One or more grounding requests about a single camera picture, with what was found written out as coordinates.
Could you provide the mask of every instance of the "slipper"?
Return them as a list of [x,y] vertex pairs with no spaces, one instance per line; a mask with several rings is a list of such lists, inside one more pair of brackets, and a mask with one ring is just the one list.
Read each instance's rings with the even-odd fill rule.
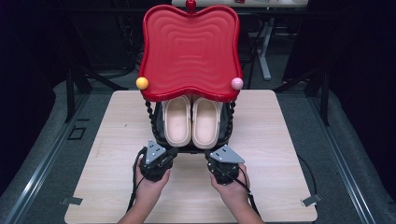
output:
[[222,103],[199,98],[192,107],[192,142],[200,149],[210,149],[219,139]]
[[184,147],[191,140],[191,103],[183,95],[163,102],[163,129],[171,147]]

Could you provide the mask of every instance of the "black cable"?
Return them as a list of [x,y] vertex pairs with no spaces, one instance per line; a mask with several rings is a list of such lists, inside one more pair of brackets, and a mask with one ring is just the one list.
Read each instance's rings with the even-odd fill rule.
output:
[[314,193],[318,194],[317,181],[315,180],[314,173],[312,172],[311,167],[308,165],[308,162],[306,162],[306,160],[304,160],[299,154],[297,154],[297,157],[298,159],[300,159],[300,161],[302,161],[305,164],[306,168],[309,171],[309,174],[311,174],[312,182],[314,184]]
[[143,176],[143,178],[139,181],[139,183],[136,185],[136,166],[137,166],[137,162],[139,161],[139,158],[141,155],[143,155],[143,153],[145,153],[147,151],[146,147],[143,147],[136,156],[136,159],[134,160],[134,167],[133,167],[133,172],[134,172],[134,186],[133,186],[133,190],[132,190],[132,194],[131,194],[131,199],[129,200],[129,204],[128,204],[128,209],[127,211],[129,211],[129,209],[131,209],[131,207],[134,205],[134,199],[136,198],[136,190],[137,187],[139,187],[140,183],[143,181],[143,179],[145,179],[145,177]]
[[[255,202],[254,202],[253,193],[250,191],[250,189],[248,188],[248,186],[247,186],[246,184],[242,183],[242,181],[240,181],[239,179],[234,178],[233,176],[231,176],[231,175],[225,173],[225,172],[222,171],[219,167],[215,166],[215,168],[216,168],[218,171],[220,171],[222,174],[227,175],[228,177],[230,177],[230,178],[231,178],[233,181],[235,181],[236,183],[240,184],[240,185],[247,191],[247,196],[248,196],[248,199],[249,199],[249,201],[250,201],[251,207],[253,208],[253,210],[256,212],[256,214],[257,214],[259,217],[262,217],[262,216],[260,215],[260,213],[259,213],[259,210],[257,209],[257,206],[256,206]],[[248,183],[248,179],[247,179],[247,177],[246,177],[245,172],[244,172],[240,167],[239,167],[239,170],[242,171],[242,174],[245,176],[246,183]]]

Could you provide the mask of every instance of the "chair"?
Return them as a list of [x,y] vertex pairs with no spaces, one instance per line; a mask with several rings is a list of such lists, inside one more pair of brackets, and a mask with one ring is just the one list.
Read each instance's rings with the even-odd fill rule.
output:
[[249,90],[264,23],[262,22],[262,18],[254,13],[239,13],[238,17],[240,22],[238,57],[239,62],[242,64],[242,68],[244,68],[247,63],[250,63],[247,82],[247,89]]

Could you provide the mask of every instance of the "forearm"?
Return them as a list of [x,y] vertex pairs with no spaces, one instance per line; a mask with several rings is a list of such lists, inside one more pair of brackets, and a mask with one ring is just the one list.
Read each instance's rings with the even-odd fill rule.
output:
[[249,203],[228,204],[228,208],[239,224],[262,224],[262,218],[253,210]]
[[119,221],[119,224],[141,224],[149,216],[153,207],[153,204],[136,203]]

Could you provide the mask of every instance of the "red tray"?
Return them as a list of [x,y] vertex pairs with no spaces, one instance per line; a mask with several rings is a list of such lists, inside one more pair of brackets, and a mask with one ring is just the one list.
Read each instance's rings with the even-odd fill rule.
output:
[[139,77],[148,80],[143,97],[151,102],[196,94],[210,100],[236,100],[242,78],[237,42],[239,20],[226,6],[194,12],[168,5],[151,8],[143,20],[145,51]]

